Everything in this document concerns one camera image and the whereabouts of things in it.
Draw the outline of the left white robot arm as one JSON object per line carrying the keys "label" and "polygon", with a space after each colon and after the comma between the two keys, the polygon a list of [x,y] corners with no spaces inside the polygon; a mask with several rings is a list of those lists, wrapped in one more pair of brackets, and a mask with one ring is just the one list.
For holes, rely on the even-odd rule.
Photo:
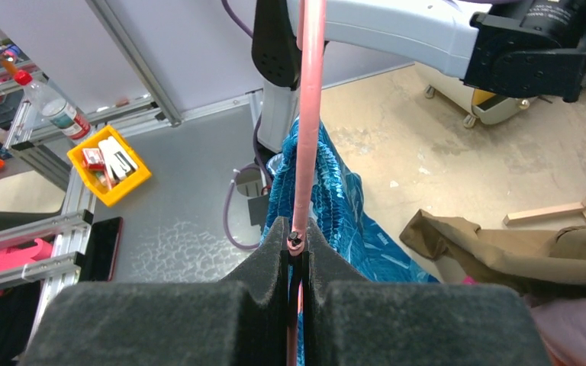
{"label": "left white robot arm", "polygon": [[578,100],[586,1],[259,1],[252,59],[264,78],[254,137],[277,153],[299,113],[304,43],[397,54],[509,98]]}

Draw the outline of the pink wire hanger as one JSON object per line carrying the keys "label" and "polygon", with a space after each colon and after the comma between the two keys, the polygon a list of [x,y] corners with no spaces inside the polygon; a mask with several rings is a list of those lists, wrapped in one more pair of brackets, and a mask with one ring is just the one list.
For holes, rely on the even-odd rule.
{"label": "pink wire hanger", "polygon": [[320,100],[324,66],[325,1],[301,1],[298,47],[301,49],[301,79],[298,145],[295,171],[295,200],[291,232],[287,239],[289,281],[286,364],[297,364],[298,314],[302,310],[302,255],[307,244],[307,223],[314,185],[315,161],[320,126]]}

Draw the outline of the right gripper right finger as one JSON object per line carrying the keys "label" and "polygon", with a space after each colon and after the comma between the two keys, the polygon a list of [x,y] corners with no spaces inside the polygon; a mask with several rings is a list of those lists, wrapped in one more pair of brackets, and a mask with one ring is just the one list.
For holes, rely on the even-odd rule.
{"label": "right gripper right finger", "polygon": [[307,365],[548,365],[524,302],[497,285],[374,282],[307,227]]}

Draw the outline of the blue patterned shorts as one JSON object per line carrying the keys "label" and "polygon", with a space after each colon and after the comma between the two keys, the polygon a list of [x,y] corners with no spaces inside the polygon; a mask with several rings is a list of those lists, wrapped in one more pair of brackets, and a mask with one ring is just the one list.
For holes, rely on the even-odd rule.
{"label": "blue patterned shorts", "polygon": [[[282,153],[269,160],[273,175],[267,227],[294,210],[298,123],[284,140]],[[319,127],[310,215],[329,246],[361,275],[374,282],[435,283],[364,211],[362,180],[340,157],[324,126]]]}

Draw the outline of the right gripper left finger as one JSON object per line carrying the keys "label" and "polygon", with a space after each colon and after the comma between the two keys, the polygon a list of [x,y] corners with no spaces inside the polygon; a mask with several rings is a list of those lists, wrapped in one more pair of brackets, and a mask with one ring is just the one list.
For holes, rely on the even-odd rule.
{"label": "right gripper left finger", "polygon": [[49,304],[24,365],[284,365],[288,221],[215,282],[81,282]]}

